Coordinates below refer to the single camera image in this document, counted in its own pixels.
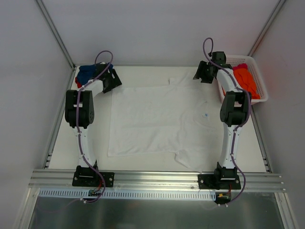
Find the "white t shirt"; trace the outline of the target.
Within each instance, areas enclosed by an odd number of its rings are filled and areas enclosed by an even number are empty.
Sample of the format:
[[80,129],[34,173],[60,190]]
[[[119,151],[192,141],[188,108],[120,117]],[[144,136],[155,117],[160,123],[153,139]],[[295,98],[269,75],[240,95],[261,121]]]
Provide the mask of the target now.
[[171,153],[192,171],[214,171],[223,140],[220,106],[215,86],[194,80],[117,88],[112,92],[108,156]]

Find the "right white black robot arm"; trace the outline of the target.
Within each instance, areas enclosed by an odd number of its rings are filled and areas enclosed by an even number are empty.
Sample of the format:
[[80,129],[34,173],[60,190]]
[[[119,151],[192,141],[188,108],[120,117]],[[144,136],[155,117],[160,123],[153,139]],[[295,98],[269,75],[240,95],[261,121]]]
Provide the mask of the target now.
[[208,62],[200,61],[194,79],[201,79],[201,83],[212,83],[216,79],[224,89],[225,96],[220,108],[224,137],[216,169],[212,175],[199,175],[199,184],[214,189],[239,189],[236,153],[242,127],[250,116],[251,96],[235,79],[224,52],[210,52],[208,56],[211,58]]

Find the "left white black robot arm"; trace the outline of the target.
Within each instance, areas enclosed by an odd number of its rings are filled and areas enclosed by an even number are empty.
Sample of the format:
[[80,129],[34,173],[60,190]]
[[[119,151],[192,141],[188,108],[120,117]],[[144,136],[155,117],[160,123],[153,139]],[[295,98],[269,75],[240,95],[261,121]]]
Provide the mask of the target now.
[[75,82],[78,88],[66,91],[64,113],[78,143],[79,164],[75,180],[83,178],[88,186],[95,186],[100,175],[90,133],[95,118],[93,99],[98,94],[112,91],[122,82],[113,65],[104,62],[80,66]]

